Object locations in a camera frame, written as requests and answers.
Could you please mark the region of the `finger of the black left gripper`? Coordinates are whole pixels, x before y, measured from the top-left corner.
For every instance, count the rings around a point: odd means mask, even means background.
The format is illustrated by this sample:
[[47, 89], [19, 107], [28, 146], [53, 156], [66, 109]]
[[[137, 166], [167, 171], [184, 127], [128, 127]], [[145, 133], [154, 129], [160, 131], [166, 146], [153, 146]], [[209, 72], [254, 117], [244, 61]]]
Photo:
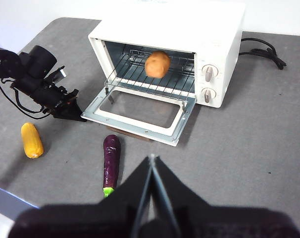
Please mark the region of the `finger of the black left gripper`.
[[87, 120], [82, 118], [81, 115], [82, 111], [78, 106], [70, 106], [53, 112], [53, 117], [56, 119], [86, 122]]
[[65, 106], [66, 106], [66, 112], [65, 112], [66, 119], [74, 120], [74, 121], [87, 121], [86, 119], [81, 117], [83, 112], [79, 108], [76, 99], [68, 101]]

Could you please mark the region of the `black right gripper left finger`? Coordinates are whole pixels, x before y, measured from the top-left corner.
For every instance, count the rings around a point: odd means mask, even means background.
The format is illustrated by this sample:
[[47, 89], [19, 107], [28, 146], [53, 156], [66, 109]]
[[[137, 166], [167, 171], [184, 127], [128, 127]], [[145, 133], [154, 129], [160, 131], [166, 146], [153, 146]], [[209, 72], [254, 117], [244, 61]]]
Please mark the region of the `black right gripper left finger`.
[[10, 238], [128, 238], [139, 229], [148, 208], [152, 159], [98, 204], [51, 204], [21, 213]]

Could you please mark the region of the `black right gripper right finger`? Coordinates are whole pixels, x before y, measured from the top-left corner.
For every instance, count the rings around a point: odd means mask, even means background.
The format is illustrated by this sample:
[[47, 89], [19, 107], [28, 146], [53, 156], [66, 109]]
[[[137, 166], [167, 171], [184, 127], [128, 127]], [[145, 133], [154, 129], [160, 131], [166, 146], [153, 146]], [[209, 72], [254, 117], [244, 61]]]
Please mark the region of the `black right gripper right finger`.
[[300, 238], [299, 229], [283, 212], [207, 203], [159, 157], [153, 159], [153, 176], [164, 213], [183, 238]]

